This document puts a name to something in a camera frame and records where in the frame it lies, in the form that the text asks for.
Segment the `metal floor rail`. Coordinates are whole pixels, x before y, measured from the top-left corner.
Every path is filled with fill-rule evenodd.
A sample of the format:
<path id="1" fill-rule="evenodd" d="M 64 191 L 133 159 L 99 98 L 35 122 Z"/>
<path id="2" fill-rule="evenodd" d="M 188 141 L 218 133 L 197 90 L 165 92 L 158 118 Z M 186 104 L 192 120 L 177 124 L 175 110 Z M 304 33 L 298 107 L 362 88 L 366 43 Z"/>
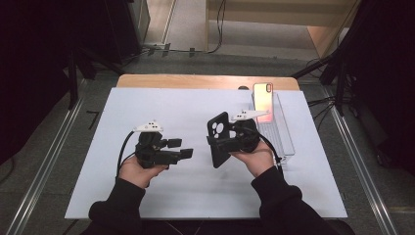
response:
<path id="1" fill-rule="evenodd" d="M 346 119 L 342 117 L 336 109 L 332 111 L 332 117 L 346 145 L 350 160 L 359 178 L 360 184 L 366 195 L 372 213 L 374 214 L 379 224 L 382 234 L 399 235 L 394 222 L 392 221 L 390 212 L 386 207 L 386 204 L 377 186 L 375 185 L 375 182 L 365 162 L 363 161 L 362 155 L 360 154 L 357 144 L 346 123 Z"/>
<path id="2" fill-rule="evenodd" d="M 24 228 L 40 198 L 40 195 L 46 185 L 49 175 L 61 153 L 61 150 L 67 140 L 73 123 L 79 113 L 84 102 L 83 98 L 79 98 L 73 108 L 67 111 L 66 116 L 55 135 L 48 152 L 36 172 L 29 188 L 25 192 L 23 199 L 18 207 L 14 219 L 9 226 L 6 235 L 22 235 Z"/>

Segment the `black curtain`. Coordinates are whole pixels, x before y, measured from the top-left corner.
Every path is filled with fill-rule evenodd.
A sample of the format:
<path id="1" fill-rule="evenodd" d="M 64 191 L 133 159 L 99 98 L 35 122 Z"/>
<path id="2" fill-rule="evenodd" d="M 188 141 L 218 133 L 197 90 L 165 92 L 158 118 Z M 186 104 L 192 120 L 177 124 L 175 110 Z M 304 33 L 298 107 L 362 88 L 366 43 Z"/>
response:
<path id="1" fill-rule="evenodd" d="M 140 0 L 0 0 L 0 164 L 69 94 L 68 54 L 82 47 L 118 67 L 141 52 Z"/>
<path id="2" fill-rule="evenodd" d="M 378 161 L 415 176 L 415 0 L 360 0 L 343 50 Z"/>

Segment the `wooden table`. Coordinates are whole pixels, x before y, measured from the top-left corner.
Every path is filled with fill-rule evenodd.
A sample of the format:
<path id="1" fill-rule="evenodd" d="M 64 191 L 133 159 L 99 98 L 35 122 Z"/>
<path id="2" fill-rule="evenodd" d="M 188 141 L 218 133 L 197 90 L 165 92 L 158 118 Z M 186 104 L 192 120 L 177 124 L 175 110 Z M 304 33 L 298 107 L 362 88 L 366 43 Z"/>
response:
<path id="1" fill-rule="evenodd" d="M 270 82 L 276 90 L 300 89 L 293 77 L 203 75 L 203 74 L 124 74 L 117 87 L 183 88 L 183 89 L 251 89 L 256 83 Z"/>

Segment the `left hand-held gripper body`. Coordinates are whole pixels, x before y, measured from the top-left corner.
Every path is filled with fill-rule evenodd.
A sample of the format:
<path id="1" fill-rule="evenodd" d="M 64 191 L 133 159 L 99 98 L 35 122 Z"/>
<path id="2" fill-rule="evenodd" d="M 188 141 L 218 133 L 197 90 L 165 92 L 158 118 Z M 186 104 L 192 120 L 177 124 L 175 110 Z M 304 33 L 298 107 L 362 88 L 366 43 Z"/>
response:
<path id="1" fill-rule="evenodd" d="M 141 167 L 150 168 L 154 165 L 176 165 L 178 163 L 179 152 L 162 150 L 164 147 L 177 147 L 167 146 L 168 139 L 163 139 L 161 135 L 163 127 L 155 120 L 136 126 L 133 131 L 140 133 L 135 146 L 135 156 Z"/>

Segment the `iridescent phone case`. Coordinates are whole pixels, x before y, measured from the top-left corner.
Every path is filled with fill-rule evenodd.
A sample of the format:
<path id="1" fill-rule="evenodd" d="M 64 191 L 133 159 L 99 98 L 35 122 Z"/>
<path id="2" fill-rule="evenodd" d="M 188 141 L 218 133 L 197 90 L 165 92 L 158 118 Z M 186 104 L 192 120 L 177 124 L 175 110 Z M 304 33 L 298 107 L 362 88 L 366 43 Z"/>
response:
<path id="1" fill-rule="evenodd" d="M 265 112 L 257 118 L 258 122 L 273 120 L 273 85 L 271 83 L 256 83 L 254 85 L 254 108 Z"/>

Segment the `person's left hand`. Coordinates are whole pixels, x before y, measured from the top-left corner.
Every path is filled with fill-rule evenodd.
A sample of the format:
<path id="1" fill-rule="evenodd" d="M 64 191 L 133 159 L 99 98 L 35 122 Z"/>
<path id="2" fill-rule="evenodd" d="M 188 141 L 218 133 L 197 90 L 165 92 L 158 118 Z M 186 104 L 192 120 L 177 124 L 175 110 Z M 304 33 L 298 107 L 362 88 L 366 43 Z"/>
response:
<path id="1" fill-rule="evenodd" d="M 149 186 L 151 180 L 166 170 L 166 165 L 155 165 L 150 168 L 143 168 L 138 163 L 136 157 L 125 160 L 119 171 L 119 178 L 126 180 L 137 187 L 145 189 Z"/>

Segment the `black metal stand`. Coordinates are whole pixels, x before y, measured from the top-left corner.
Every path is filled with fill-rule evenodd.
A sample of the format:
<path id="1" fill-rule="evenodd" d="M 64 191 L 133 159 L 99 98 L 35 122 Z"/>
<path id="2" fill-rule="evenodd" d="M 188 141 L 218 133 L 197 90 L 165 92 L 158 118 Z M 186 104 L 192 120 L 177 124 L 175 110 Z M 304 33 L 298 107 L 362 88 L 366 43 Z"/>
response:
<path id="1" fill-rule="evenodd" d="M 125 71 L 117 67 L 110 61 L 104 59 L 102 56 L 93 52 L 92 50 L 76 47 L 69 51 L 68 54 L 68 79 L 69 79 L 69 109 L 72 110 L 79 100 L 78 85 L 77 85 L 77 71 L 85 76 L 86 79 L 94 79 L 97 71 L 93 68 L 92 62 L 98 62 L 110 71 L 118 75 L 125 74 Z"/>
<path id="2" fill-rule="evenodd" d="M 321 67 L 325 67 L 325 69 L 322 71 L 319 77 L 320 83 L 322 85 L 330 85 L 334 80 L 337 81 L 335 107 L 340 116 L 342 117 L 344 115 L 343 103 L 346 87 L 346 63 L 340 56 L 329 55 L 326 58 L 318 59 L 315 63 L 293 73 L 292 77 L 298 79 Z"/>

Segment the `light wooden furniture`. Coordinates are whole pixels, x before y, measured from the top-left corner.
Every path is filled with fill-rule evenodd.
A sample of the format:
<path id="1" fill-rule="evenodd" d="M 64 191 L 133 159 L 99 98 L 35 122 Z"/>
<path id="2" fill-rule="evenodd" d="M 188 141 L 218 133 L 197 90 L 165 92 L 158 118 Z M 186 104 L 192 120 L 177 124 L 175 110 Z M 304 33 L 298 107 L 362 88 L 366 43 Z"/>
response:
<path id="1" fill-rule="evenodd" d="M 225 0 L 230 22 L 306 25 L 320 58 L 327 57 L 336 38 L 350 27 L 361 0 Z"/>

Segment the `person's right hand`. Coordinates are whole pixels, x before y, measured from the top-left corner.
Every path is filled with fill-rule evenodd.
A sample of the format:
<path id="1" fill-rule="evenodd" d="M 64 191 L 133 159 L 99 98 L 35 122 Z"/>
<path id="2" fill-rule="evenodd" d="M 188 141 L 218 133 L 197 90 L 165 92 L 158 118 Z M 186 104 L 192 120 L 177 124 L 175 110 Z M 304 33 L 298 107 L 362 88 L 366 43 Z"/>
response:
<path id="1" fill-rule="evenodd" d="M 253 177 L 259 177 L 274 166 L 273 153 L 262 141 L 251 153 L 231 152 L 230 155 L 244 163 Z"/>

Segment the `black phone case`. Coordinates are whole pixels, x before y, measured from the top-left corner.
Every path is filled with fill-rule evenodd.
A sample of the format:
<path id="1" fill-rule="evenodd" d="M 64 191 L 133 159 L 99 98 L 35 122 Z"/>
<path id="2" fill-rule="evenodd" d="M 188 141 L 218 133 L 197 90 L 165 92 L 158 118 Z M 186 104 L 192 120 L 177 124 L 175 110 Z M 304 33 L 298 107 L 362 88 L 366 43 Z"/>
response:
<path id="1" fill-rule="evenodd" d="M 226 112 L 222 112 L 207 122 L 207 137 L 208 136 L 220 139 L 230 139 L 229 116 Z M 215 146 L 210 146 L 210 152 L 214 168 L 219 168 L 230 158 L 230 155 L 223 147 L 216 148 Z"/>

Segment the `clear plastic rack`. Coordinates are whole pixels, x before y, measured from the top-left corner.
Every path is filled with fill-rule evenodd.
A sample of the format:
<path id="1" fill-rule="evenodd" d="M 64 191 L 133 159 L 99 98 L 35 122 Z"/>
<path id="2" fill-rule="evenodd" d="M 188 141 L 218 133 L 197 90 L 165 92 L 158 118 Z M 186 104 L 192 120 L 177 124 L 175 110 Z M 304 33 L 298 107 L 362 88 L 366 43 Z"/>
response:
<path id="1" fill-rule="evenodd" d="M 296 151 L 277 92 L 273 92 L 273 120 L 258 122 L 256 118 L 255 121 L 259 132 L 274 146 L 281 163 L 286 164 Z"/>

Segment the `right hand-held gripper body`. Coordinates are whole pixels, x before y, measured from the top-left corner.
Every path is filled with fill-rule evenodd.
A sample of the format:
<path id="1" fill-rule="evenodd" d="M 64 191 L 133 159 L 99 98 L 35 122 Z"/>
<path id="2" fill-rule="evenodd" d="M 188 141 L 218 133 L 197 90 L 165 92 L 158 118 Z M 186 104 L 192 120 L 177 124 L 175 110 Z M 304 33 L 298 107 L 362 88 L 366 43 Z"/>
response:
<path id="1" fill-rule="evenodd" d="M 238 124 L 235 136 L 230 137 L 223 149 L 230 152 L 251 153 L 258 145 L 260 134 L 256 128 L 255 118 L 265 115 L 265 112 L 254 110 L 242 110 L 232 116 L 233 123 Z"/>

